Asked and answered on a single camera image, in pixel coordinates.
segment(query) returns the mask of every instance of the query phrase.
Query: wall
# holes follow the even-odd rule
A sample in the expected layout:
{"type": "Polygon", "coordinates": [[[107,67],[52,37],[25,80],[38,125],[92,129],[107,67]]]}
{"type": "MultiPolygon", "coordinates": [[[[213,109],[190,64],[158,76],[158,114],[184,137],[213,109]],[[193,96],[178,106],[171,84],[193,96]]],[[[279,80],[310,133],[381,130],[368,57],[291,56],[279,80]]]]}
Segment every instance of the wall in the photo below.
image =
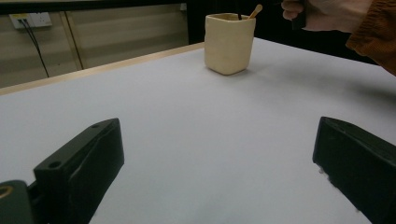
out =
{"type": "MultiPolygon", "coordinates": [[[[188,44],[179,4],[50,13],[35,28],[49,75],[59,76],[188,44]]],[[[0,88],[47,78],[29,35],[0,16],[0,88]]]]}

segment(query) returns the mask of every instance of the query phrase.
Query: wooden stick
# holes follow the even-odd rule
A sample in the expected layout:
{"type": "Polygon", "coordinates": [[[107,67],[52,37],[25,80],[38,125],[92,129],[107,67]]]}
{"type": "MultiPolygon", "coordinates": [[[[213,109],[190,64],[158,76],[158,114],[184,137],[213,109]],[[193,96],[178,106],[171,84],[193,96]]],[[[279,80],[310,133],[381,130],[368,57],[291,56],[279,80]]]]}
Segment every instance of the wooden stick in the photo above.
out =
{"type": "Polygon", "coordinates": [[[256,6],[256,8],[254,9],[254,11],[250,14],[250,16],[248,17],[248,19],[253,19],[257,16],[257,14],[259,14],[259,12],[262,11],[262,4],[258,4],[256,6]]]}

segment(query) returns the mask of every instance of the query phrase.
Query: brown sleeve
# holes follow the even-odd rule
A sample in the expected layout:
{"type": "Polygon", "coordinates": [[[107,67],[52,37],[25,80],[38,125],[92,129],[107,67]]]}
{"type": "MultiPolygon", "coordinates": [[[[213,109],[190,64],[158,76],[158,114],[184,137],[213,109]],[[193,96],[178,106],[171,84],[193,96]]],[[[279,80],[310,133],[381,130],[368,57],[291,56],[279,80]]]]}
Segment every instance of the brown sleeve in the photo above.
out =
{"type": "Polygon", "coordinates": [[[346,46],[396,76],[396,0],[374,0],[346,46]]]}

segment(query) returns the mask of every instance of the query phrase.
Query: screw hole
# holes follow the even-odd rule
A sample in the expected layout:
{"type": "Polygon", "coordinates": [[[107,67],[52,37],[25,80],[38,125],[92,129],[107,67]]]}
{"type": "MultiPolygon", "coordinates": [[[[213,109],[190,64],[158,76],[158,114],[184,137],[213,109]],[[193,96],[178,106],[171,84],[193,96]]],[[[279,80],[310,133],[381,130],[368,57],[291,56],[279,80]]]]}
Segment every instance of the screw hole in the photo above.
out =
{"type": "Polygon", "coordinates": [[[53,162],[53,163],[51,163],[51,164],[49,165],[49,168],[54,169],[54,168],[56,168],[56,167],[58,167],[58,166],[60,166],[60,165],[61,165],[61,162],[55,161],[55,162],[53,162]]]}

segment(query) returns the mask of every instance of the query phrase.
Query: electrical outlet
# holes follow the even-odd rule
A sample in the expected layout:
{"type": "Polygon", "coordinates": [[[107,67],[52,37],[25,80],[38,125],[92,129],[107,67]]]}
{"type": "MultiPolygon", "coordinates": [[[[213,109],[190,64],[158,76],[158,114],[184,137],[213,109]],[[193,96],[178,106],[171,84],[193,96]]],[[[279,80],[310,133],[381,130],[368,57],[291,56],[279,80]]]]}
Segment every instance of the electrical outlet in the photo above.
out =
{"type": "Polygon", "coordinates": [[[23,24],[20,23],[20,21],[22,20],[26,20],[29,23],[30,27],[35,26],[28,13],[10,14],[9,17],[11,18],[12,24],[14,25],[15,29],[24,29],[23,24]]]}
{"type": "Polygon", "coordinates": [[[50,14],[48,12],[29,13],[35,27],[51,26],[50,14]]]}
{"type": "Polygon", "coordinates": [[[32,28],[52,25],[48,12],[10,14],[9,17],[15,29],[24,29],[23,24],[20,23],[22,20],[26,20],[32,28]]]}

